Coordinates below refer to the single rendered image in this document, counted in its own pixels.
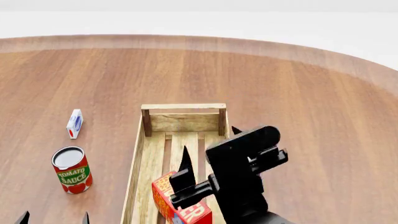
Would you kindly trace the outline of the small white blue carton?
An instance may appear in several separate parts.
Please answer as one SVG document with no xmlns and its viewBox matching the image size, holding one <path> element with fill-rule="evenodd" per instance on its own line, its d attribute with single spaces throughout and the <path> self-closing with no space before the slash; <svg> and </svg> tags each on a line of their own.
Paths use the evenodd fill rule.
<svg viewBox="0 0 398 224">
<path fill-rule="evenodd" d="M 76 139 L 78 137 L 83 121 L 84 119 L 81 109 L 73 110 L 66 126 L 66 130 L 69 134 L 70 139 Z"/>
</svg>

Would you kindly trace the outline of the red orange butter box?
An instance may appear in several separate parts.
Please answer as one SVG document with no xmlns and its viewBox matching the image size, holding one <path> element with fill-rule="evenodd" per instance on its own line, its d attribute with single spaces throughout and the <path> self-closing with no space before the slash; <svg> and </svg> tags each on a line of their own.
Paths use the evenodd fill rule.
<svg viewBox="0 0 398 224">
<path fill-rule="evenodd" d="M 152 193 L 155 205 L 169 224 L 213 224 L 213 216 L 206 203 L 199 202 L 188 208 L 173 207 L 170 196 L 174 194 L 169 182 L 175 171 L 166 173 L 152 183 Z"/>
</svg>

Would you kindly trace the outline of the tomato sauce can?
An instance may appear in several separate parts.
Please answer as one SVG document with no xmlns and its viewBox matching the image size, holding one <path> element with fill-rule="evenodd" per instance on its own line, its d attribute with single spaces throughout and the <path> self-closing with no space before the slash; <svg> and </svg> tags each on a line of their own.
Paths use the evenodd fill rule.
<svg viewBox="0 0 398 224">
<path fill-rule="evenodd" d="M 68 194 L 80 194 L 93 184 L 86 154 L 80 147 L 59 149 L 52 156 L 52 165 L 62 188 Z"/>
</svg>

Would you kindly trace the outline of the wooden slatted tray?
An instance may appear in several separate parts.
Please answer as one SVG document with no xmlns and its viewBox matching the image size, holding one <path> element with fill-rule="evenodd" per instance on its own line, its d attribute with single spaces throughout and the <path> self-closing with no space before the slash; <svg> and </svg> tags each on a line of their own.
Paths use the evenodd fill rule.
<svg viewBox="0 0 398 224">
<path fill-rule="evenodd" d="M 142 105 L 141 113 L 120 224 L 157 224 L 153 181 L 178 171 L 186 147 L 195 180 L 203 182 L 213 172 L 205 149 L 229 137 L 225 104 Z M 226 224 L 214 196 L 200 202 L 213 224 Z"/>
</svg>

